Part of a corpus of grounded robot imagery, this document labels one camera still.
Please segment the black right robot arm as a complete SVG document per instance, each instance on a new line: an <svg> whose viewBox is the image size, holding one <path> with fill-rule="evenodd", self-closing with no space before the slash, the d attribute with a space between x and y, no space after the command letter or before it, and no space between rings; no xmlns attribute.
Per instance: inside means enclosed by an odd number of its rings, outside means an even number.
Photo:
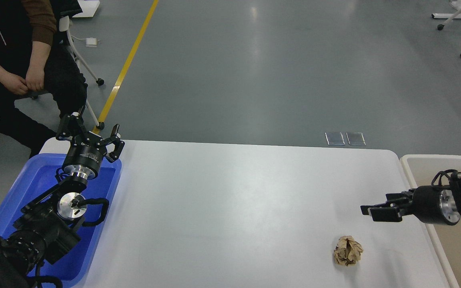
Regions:
<svg viewBox="0 0 461 288"><path fill-rule="evenodd" d="M360 208L373 221L401 222L414 215L425 224L454 226L461 220L461 172L439 171L430 185L387 194L383 204Z"/></svg>

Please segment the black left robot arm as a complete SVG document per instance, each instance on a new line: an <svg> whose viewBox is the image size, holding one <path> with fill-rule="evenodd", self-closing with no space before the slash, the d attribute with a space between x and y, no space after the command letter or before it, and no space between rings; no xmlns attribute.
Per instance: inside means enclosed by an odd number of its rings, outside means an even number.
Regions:
<svg viewBox="0 0 461 288"><path fill-rule="evenodd" d="M103 160L119 160L125 146L115 124L108 138L89 132L79 113L62 118L57 140L70 142L57 184L21 208L13 223L15 231L0 236L0 288L42 288L45 283L62 288L62 280L41 275L45 262L55 264L66 256L82 237L82 227L96 227L107 216L110 200L86 198L82 192L88 181L97 178Z"/></svg>

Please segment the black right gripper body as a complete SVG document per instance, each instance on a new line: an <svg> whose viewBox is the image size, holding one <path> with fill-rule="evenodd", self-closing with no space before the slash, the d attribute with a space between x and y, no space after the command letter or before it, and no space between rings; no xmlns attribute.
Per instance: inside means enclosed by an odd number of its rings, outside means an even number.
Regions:
<svg viewBox="0 0 461 288"><path fill-rule="evenodd" d="M461 220L450 191L433 186L419 186L402 192L408 204L401 216L413 215L425 224L454 226Z"/></svg>

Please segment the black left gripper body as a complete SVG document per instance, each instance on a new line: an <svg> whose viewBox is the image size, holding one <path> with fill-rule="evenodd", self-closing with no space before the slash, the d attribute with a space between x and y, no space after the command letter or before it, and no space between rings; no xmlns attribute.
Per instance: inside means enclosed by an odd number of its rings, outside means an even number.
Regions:
<svg viewBox="0 0 461 288"><path fill-rule="evenodd" d="M70 142L62 169L68 175L77 175L85 179L95 179L107 153L104 139L81 139Z"/></svg>

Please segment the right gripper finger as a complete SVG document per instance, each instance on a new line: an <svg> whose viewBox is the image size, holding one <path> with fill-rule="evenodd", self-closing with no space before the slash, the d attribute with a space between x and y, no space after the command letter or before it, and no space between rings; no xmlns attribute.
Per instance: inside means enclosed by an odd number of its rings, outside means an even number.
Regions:
<svg viewBox="0 0 461 288"><path fill-rule="evenodd" d="M368 213L376 222L401 222L403 220L398 207L373 207L368 208Z"/></svg>
<svg viewBox="0 0 461 288"><path fill-rule="evenodd" d="M382 204L362 205L362 214L406 214L412 204L412 196L407 193L386 194L386 201Z"/></svg>

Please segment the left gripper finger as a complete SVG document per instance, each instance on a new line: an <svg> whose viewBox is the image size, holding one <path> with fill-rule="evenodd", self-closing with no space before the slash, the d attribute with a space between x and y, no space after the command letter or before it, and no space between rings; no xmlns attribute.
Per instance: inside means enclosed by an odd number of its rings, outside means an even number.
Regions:
<svg viewBox="0 0 461 288"><path fill-rule="evenodd" d="M64 115L60 120L56 139L80 144L89 141L89 134L84 126L84 119L79 113Z"/></svg>
<svg viewBox="0 0 461 288"><path fill-rule="evenodd" d="M108 138L97 140L97 150L109 162L117 161L123 151L125 142L120 137L120 124L115 124Z"/></svg>

